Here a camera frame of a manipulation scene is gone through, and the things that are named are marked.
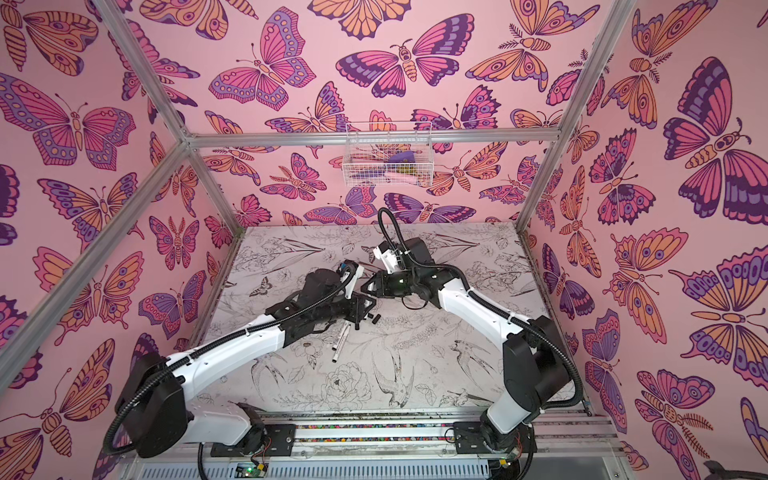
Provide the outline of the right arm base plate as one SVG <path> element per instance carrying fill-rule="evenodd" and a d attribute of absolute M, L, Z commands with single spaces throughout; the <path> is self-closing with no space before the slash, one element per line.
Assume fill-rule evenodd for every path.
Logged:
<path fill-rule="evenodd" d="M 500 433 L 490 423 L 480 421 L 455 422 L 451 429 L 458 454 L 518 455 L 538 451 L 535 432 L 525 424 L 508 433 Z"/>

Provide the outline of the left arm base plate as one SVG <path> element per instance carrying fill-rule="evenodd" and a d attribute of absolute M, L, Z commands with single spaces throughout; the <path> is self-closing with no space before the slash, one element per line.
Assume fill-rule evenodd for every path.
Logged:
<path fill-rule="evenodd" d="M 214 458 L 289 457 L 296 440 L 296 424 L 267 424 L 249 430 L 246 436 L 233 446 L 214 443 L 210 455 Z"/>

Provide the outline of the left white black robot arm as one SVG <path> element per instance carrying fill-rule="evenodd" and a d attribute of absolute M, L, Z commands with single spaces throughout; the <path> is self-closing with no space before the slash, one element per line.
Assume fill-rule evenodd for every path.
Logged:
<path fill-rule="evenodd" d="M 106 455 L 135 452 L 158 456 L 183 443 L 219 444 L 250 455 L 266 442 L 266 427 L 254 407 L 237 413 L 193 412 L 190 405 L 209 385 L 262 356 L 339 320 L 354 326 L 368 316 L 375 299 L 356 292 L 364 269 L 353 261 L 337 270 L 317 269 L 302 290 L 268 308 L 246 326 L 165 357 L 150 353 L 132 369 L 102 443 Z"/>

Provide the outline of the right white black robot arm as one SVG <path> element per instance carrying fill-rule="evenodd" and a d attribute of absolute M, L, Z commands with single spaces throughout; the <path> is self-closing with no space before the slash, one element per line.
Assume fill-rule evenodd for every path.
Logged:
<path fill-rule="evenodd" d="M 403 245 L 384 241 L 372 249 L 384 269 L 362 286 L 378 298 L 416 295 L 453 314 L 499 348 L 503 386 L 480 419 L 480 432 L 492 451 L 509 450 L 544 411 L 583 400 L 583 383 L 555 322 L 527 317 L 479 293 L 464 272 L 435 262 L 420 238 Z"/>

